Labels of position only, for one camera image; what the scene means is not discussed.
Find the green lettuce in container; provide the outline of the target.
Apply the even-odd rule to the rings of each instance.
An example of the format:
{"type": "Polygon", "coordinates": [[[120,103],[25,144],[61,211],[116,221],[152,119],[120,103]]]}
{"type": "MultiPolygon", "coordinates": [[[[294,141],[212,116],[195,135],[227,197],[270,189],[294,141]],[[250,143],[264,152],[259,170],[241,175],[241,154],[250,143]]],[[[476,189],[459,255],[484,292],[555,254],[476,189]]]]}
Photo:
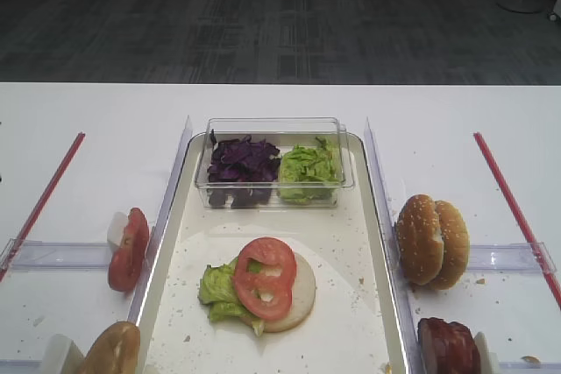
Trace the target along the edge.
{"type": "Polygon", "coordinates": [[[287,203],[307,205],[313,201],[331,201],[333,188],[341,180],[339,148],[327,138],[316,137],[315,147],[296,145],[281,159],[278,181],[305,184],[306,187],[282,188],[280,198],[287,203]]]}

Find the lettuce leaf on bun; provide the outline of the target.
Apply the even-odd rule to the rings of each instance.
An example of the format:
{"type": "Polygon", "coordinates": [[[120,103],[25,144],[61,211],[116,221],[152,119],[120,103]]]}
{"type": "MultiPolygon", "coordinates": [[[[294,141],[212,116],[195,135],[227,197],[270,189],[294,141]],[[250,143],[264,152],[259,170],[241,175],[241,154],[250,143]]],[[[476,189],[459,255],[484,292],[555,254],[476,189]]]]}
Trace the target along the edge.
{"type": "Polygon", "coordinates": [[[256,336],[261,336],[265,330],[265,321],[241,303],[233,285],[232,277],[237,262],[238,259],[234,258],[229,264],[207,265],[200,279],[198,300],[209,308],[210,322],[238,318],[250,326],[256,336]]]}

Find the white pusher block tomato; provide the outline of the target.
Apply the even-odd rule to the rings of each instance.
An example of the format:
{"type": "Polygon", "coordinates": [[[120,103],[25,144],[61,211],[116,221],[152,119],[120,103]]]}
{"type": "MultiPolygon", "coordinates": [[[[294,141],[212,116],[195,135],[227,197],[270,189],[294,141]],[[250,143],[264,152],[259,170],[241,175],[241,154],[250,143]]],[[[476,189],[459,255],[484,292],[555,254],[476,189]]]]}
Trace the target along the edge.
{"type": "Polygon", "coordinates": [[[111,252],[115,252],[121,245],[124,235],[124,228],[128,224],[128,216],[122,212],[116,212],[107,230],[107,243],[111,252]]]}

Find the brown meat patties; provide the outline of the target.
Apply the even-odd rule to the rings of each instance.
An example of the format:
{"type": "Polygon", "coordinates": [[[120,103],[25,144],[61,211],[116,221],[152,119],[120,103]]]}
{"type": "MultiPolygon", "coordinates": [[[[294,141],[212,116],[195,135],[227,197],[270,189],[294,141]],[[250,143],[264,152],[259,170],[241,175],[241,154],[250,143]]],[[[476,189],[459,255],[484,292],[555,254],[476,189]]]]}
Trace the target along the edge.
{"type": "Polygon", "coordinates": [[[431,317],[419,320],[417,330],[427,373],[481,373],[479,350],[467,326],[431,317]]]}

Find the clear plastic container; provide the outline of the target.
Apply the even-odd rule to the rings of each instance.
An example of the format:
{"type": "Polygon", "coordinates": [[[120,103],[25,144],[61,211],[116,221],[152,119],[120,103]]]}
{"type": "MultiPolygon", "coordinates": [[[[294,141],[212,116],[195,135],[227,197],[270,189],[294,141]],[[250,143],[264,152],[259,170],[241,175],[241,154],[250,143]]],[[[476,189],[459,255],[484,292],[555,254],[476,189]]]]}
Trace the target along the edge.
{"type": "Polygon", "coordinates": [[[333,208],[354,185],[334,117],[212,118],[194,184],[207,208],[333,208]]]}

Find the purple cabbage shreds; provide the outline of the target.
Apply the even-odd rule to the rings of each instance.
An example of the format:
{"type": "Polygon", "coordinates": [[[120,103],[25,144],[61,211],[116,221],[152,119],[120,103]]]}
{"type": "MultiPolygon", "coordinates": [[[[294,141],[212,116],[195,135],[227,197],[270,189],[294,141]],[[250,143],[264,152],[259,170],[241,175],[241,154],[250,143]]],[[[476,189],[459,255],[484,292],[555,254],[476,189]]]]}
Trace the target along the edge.
{"type": "MultiPolygon", "coordinates": [[[[213,146],[211,161],[207,169],[208,182],[216,183],[265,183],[278,178],[281,164],[280,150],[262,139],[252,141],[251,135],[217,141],[214,131],[209,134],[213,146]]],[[[250,208],[267,204],[270,188],[223,188],[209,191],[209,205],[224,207],[232,198],[232,208],[250,208]]]]}

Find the bottom bun on tray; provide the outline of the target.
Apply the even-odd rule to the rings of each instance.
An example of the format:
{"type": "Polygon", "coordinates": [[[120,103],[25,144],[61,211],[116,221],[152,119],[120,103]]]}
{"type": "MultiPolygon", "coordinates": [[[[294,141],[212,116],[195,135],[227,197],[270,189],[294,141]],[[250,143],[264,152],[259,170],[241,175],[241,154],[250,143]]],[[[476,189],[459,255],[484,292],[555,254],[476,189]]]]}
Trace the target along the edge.
{"type": "Polygon", "coordinates": [[[308,261],[295,253],[296,276],[292,287],[292,306],[286,317],[277,321],[251,321],[249,316],[240,320],[254,330],[256,336],[263,333],[280,333],[301,324],[310,314],[316,299],[316,277],[308,261]]]}

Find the sesame bun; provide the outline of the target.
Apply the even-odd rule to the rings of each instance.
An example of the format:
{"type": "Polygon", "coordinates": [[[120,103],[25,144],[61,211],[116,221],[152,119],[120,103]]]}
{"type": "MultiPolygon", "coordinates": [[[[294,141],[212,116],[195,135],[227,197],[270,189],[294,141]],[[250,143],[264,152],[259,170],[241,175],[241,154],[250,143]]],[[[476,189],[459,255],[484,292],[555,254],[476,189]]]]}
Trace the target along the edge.
{"type": "Polygon", "coordinates": [[[470,256],[470,237],[463,216],[451,203],[436,201],[436,212],[444,241],[444,259],[440,272],[429,286],[434,290],[447,290],[465,273],[470,256]]]}
{"type": "Polygon", "coordinates": [[[436,203],[426,194],[407,199],[395,224],[401,268],[406,279],[424,286],[440,272],[444,240],[436,203]]]}

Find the white metal tray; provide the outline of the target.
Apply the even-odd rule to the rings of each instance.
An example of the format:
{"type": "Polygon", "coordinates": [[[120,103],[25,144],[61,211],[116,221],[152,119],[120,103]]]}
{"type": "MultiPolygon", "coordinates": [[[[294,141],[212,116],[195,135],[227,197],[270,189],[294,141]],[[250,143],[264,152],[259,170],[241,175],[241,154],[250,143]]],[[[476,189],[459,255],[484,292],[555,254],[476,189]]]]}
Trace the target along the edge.
{"type": "Polygon", "coordinates": [[[141,373],[404,373],[360,138],[331,208],[209,208],[194,137],[138,318],[141,373]]]}

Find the red plastic rod right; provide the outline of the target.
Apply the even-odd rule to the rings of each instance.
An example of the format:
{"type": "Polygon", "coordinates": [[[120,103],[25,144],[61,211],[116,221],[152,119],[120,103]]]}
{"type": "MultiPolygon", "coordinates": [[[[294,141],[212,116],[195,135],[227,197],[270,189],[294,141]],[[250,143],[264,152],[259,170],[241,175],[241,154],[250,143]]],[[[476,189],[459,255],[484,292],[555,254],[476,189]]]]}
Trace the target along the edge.
{"type": "Polygon", "coordinates": [[[529,244],[531,250],[533,251],[536,261],[540,266],[543,277],[553,295],[557,305],[560,306],[560,285],[557,281],[555,273],[552,269],[552,264],[547,260],[545,256],[544,247],[541,247],[536,240],[536,237],[529,226],[516,198],[514,197],[506,179],[504,178],[499,165],[497,164],[490,148],[488,147],[486,140],[480,132],[474,132],[473,137],[491,171],[493,177],[501,190],[513,217],[515,218],[517,225],[519,226],[526,242],[529,244]]]}

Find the bottom bun halves left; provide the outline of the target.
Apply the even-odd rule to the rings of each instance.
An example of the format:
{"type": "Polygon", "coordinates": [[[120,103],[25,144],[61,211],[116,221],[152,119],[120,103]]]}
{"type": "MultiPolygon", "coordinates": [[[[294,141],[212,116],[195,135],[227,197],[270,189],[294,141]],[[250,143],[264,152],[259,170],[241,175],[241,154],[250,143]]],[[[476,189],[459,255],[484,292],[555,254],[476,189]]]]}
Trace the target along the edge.
{"type": "Polygon", "coordinates": [[[135,372],[140,348],[140,331],[135,324],[118,321],[106,328],[95,340],[77,373],[135,372]]]}

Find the white caster wheel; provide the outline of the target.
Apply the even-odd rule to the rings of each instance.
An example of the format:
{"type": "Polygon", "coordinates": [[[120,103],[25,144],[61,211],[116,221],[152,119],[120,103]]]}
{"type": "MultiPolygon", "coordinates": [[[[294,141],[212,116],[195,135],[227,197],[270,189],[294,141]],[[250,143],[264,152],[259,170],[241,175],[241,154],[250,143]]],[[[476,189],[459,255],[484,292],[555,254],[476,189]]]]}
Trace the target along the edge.
{"type": "Polygon", "coordinates": [[[559,20],[559,16],[556,13],[552,12],[548,14],[548,19],[551,22],[557,22],[559,20]]]}

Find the clear rail track upper right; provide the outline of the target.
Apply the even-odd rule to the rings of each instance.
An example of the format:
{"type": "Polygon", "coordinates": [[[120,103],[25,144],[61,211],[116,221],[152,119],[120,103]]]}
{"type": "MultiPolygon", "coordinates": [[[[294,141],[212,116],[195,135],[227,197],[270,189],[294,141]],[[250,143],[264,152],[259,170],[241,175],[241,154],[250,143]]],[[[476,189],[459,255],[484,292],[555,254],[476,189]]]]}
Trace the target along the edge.
{"type": "Polygon", "coordinates": [[[469,272],[555,274],[557,267],[544,243],[473,244],[469,272]]]}

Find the clear long rail right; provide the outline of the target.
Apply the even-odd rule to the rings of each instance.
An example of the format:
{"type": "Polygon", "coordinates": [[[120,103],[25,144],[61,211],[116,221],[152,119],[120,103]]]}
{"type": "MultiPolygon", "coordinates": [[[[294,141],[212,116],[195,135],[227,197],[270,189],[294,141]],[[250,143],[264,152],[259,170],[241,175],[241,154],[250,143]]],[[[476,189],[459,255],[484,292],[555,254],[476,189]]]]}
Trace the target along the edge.
{"type": "Polygon", "coordinates": [[[417,341],[417,329],[408,299],[408,282],[401,273],[399,250],[394,233],[394,221],[387,204],[386,183],[379,158],[379,148],[369,121],[364,129],[364,147],[380,230],[380,247],[384,256],[389,309],[383,314],[390,322],[387,339],[394,373],[424,373],[422,352],[417,341]]]}

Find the clear rail track lower right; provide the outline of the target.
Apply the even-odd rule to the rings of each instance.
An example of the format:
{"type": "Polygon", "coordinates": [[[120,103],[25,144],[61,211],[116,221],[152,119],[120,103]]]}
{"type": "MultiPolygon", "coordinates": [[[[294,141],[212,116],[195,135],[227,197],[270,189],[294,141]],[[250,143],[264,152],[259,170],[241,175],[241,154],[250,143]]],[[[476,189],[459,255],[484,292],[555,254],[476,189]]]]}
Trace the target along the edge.
{"type": "Polygon", "coordinates": [[[502,374],[561,374],[560,363],[499,362],[502,374]]]}

